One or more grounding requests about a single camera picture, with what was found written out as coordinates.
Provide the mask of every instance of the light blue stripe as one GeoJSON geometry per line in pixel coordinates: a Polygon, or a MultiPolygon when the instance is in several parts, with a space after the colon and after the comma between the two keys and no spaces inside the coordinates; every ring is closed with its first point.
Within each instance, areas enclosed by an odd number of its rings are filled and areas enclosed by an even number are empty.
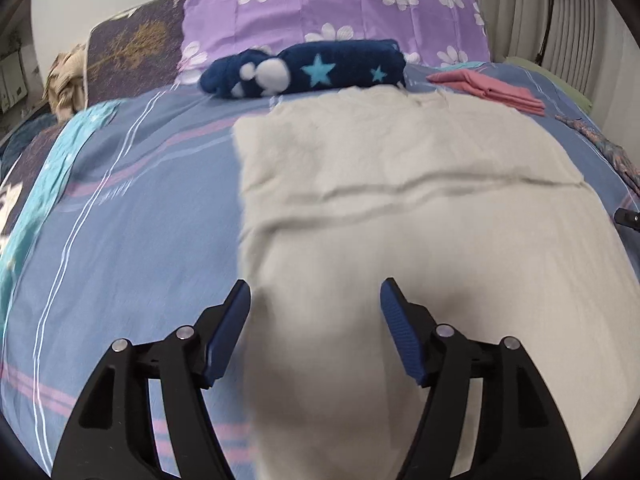
{"type": "Polygon", "coordinates": [[[107,124],[121,101],[108,101],[75,115],[56,139],[0,256],[0,320],[2,342],[16,283],[40,228],[64,189],[80,148],[107,124]]]}

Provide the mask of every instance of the rolled blue blanket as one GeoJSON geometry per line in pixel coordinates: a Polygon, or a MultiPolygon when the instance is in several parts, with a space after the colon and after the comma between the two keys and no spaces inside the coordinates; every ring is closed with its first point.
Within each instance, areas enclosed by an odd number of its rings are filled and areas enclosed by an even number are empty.
{"type": "Polygon", "coordinates": [[[231,99],[404,85],[405,64],[394,40],[315,41],[290,46],[277,56],[249,49],[218,59],[200,77],[200,87],[231,99]]]}

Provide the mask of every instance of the bed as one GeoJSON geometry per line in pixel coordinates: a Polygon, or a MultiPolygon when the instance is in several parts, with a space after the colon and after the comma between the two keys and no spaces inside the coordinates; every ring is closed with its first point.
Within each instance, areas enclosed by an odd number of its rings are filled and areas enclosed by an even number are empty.
{"type": "MultiPolygon", "coordinates": [[[[155,0],[129,9],[92,31],[86,71],[90,108],[71,128],[47,130],[27,148],[33,156],[23,155],[32,161],[24,172],[31,176],[14,174],[24,185],[3,233],[12,235],[13,245],[0,260],[0,312],[6,319],[1,409],[44,471],[50,472],[65,421],[112,341],[162,338],[193,322],[205,307],[221,303],[241,277],[238,240],[246,235],[246,197],[234,124],[309,94],[218,100],[194,84],[204,68],[248,48],[279,52],[305,41],[361,38],[398,40],[408,62],[409,94],[438,94],[426,79],[433,67],[469,62],[476,62],[478,72],[529,89],[546,110],[530,120],[564,149],[585,186],[597,194],[598,207],[609,218],[619,207],[639,210],[640,199],[597,147],[556,118],[597,129],[571,99],[540,74],[491,63],[476,0],[155,0]],[[269,1],[273,7],[265,5],[269,1]],[[212,13],[221,17],[216,27],[207,25],[212,13]],[[225,22],[225,16],[234,18],[225,22]],[[300,16],[295,26],[287,25],[292,16],[300,16]],[[32,195],[37,204],[29,204],[32,195]]],[[[640,277],[640,235],[615,229],[615,243],[626,253],[626,278],[633,277],[633,283],[616,285],[633,297],[640,277]]],[[[635,323],[629,315],[625,330],[632,333],[635,323]]],[[[634,344],[616,352],[632,354],[634,344]]],[[[417,423],[411,422],[411,410],[401,413],[408,421],[400,430],[389,430],[393,452],[368,465],[327,451],[332,445],[326,442],[318,449],[335,461],[335,470],[303,452],[290,455],[301,460],[293,473],[265,458],[265,443],[260,450],[252,434],[256,413],[265,408],[256,398],[255,372],[245,400],[250,364],[244,359],[236,352],[225,377],[206,394],[236,478],[309,476],[316,463],[318,478],[337,471],[395,476],[412,434],[406,428],[417,423]]],[[[640,394],[636,386],[629,380],[620,404],[610,407],[609,420],[599,426],[604,435],[580,441],[583,474],[622,430],[640,394]]],[[[159,387],[150,387],[162,468],[176,474],[159,387]]],[[[419,399],[411,403],[412,409],[419,405],[419,399]]],[[[578,427],[572,426],[572,437],[580,440],[578,427]]]]}

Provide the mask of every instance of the blue gripper pad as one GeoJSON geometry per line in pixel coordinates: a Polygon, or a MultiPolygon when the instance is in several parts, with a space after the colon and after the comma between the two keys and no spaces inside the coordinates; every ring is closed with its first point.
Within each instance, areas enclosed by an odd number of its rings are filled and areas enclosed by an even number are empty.
{"type": "Polygon", "coordinates": [[[231,298],[220,325],[207,345],[207,368],[203,375],[209,384],[225,374],[231,354],[236,347],[242,327],[249,314],[251,290],[242,282],[239,290],[231,298]]]}
{"type": "Polygon", "coordinates": [[[391,280],[382,282],[380,287],[380,307],[385,315],[396,349],[404,365],[404,371],[422,385],[427,377],[427,371],[422,362],[422,345],[412,328],[402,308],[404,298],[399,298],[393,288],[391,280]]]}

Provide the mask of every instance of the purple floral fabric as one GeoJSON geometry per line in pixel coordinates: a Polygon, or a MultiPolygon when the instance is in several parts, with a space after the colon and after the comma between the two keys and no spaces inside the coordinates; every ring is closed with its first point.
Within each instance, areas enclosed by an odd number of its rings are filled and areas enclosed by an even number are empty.
{"type": "Polygon", "coordinates": [[[186,0],[178,81],[220,57],[305,41],[396,40],[408,62],[489,61],[476,0],[186,0]]]}

